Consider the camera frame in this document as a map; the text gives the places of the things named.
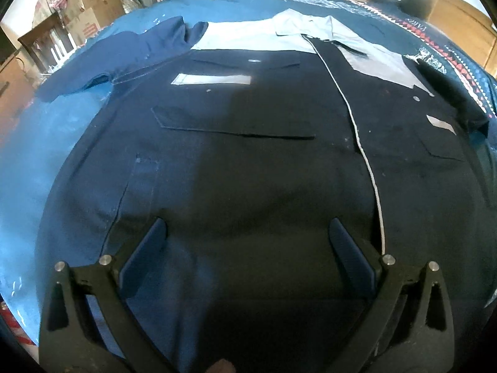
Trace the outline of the dark wooden chair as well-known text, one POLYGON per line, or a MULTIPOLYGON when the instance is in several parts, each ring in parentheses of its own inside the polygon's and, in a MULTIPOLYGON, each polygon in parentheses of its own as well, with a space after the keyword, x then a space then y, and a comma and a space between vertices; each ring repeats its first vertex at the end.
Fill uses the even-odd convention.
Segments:
POLYGON ((57 13, 20 36, 18 42, 41 73, 48 73, 62 64, 76 48, 57 13))

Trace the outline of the navy work jacket grey collar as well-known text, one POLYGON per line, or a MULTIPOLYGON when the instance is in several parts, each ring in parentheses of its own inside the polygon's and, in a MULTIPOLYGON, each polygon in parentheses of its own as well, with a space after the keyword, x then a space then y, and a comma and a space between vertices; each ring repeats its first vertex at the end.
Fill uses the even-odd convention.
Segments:
POLYGON ((489 117, 444 75, 331 17, 181 18, 101 39, 39 99, 109 83, 39 227, 54 265, 115 254, 157 218, 167 238, 126 302, 173 372, 331 372, 366 297, 329 241, 440 265, 449 372, 496 349, 495 206, 472 140, 489 117))

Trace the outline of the blue patterned bed sheet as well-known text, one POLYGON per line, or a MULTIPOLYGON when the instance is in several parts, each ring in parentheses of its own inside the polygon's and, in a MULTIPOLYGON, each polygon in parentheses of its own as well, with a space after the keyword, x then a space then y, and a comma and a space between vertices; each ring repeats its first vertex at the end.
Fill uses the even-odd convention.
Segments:
MULTIPOLYGON (((399 54, 414 54, 446 74, 485 109, 496 114, 496 80, 465 51, 422 20, 391 4, 351 0, 168 0, 127 14, 98 39, 141 34, 165 19, 234 22, 268 19, 288 8, 333 16, 356 34, 399 54)), ((35 241, 51 186, 69 152, 110 95, 105 83, 52 102, 35 99, 1 149, 1 294, 27 336, 39 339, 35 288, 35 241)))

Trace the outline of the wooden drawer dresser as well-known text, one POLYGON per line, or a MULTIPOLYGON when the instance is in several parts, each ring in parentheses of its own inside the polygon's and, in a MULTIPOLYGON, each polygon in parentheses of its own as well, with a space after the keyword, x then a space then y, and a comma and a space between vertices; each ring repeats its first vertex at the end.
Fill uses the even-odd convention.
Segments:
POLYGON ((1 65, 1 143, 30 106, 39 82, 39 69, 24 50, 15 51, 1 65))

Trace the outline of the wooden bed headboard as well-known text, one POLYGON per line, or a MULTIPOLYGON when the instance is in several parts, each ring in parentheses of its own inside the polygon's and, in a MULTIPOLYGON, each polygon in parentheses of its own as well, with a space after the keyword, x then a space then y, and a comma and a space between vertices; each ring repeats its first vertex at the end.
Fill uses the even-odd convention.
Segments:
POLYGON ((490 18, 463 0, 431 0, 426 21, 496 77, 496 30, 490 18))

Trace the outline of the lower cardboard box red print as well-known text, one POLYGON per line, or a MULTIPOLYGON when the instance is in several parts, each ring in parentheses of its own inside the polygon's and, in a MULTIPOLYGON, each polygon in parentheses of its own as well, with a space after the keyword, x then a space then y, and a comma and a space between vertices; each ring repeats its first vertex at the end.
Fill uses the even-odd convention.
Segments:
POLYGON ((101 0, 78 14, 68 23, 66 29, 75 45, 81 46, 124 14, 121 0, 101 0))

